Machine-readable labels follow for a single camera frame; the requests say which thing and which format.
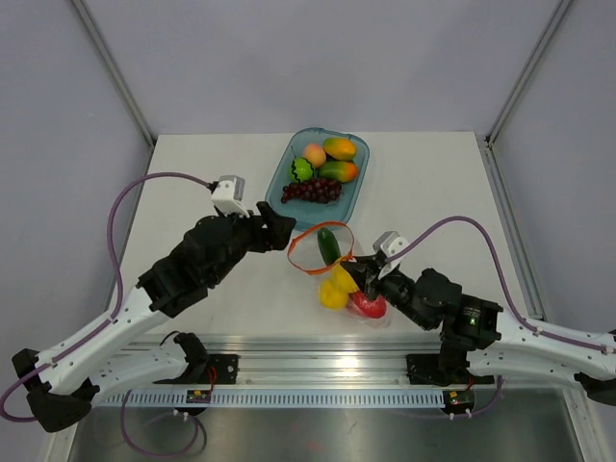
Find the red apple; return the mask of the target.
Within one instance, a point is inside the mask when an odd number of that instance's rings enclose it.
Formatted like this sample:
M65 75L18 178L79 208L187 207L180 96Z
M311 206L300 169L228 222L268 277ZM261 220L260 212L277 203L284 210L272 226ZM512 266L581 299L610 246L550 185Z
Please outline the red apple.
M350 295L351 309L353 312L368 319L378 320L387 313L387 303L382 296L369 299L362 292Z

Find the yellow lemon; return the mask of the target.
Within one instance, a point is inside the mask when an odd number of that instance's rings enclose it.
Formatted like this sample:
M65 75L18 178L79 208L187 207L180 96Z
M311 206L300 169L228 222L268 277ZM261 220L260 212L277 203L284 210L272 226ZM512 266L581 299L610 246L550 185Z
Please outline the yellow lemon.
M320 304L330 310L341 310L346 307L347 293L340 290L331 280L323 280L319 286Z
M341 265L332 268L331 280L333 285L345 294L354 294L360 291L354 279Z

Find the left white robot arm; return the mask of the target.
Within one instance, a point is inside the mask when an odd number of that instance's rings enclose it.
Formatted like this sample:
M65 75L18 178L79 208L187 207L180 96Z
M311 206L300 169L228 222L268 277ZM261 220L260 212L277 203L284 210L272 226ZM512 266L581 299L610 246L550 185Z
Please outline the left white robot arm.
M32 412L48 433L81 421L107 397L147 383L195 383L209 353L193 333L132 358L114 358L141 334L207 297L249 253L287 247L295 227L265 201L247 215L216 213L184 234L169 255L138 279L121 302L72 337L44 351L24 348L12 359Z

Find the green cucumber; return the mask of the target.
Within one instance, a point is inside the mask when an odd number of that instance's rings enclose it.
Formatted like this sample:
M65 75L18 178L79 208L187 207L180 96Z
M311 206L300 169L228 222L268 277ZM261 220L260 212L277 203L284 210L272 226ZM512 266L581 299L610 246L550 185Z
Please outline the green cucumber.
M321 258L326 266L335 264L342 257L338 240L329 228L323 227L317 232L317 241Z

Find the clear zip top bag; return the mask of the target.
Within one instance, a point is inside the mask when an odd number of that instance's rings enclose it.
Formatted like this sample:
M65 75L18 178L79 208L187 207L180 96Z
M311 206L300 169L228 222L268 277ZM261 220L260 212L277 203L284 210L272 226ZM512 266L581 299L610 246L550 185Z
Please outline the clear zip top bag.
M351 228L341 221L316 224L292 238L287 259L316 283L321 309L371 328L389 324L391 313L383 297L370 300L342 268L359 249Z

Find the yellow lemon front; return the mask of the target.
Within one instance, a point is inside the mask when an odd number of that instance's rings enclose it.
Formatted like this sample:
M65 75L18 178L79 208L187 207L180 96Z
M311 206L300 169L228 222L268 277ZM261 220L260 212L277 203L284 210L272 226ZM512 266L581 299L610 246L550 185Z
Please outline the yellow lemon front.
M340 290L331 280L323 280L319 286L320 304L330 310L341 310L346 307L347 293Z

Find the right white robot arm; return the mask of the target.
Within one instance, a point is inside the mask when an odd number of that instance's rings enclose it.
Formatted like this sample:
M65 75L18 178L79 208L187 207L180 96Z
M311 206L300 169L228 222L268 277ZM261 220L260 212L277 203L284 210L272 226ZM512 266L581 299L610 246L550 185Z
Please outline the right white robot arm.
M438 354L413 360L412 378L438 386L498 375L544 379L579 387L589 399L614 405L614 333L518 321L497 303L464 294L435 269L413 280L399 269L382 272L374 256L342 266L368 298L383 297L421 329L438 331Z

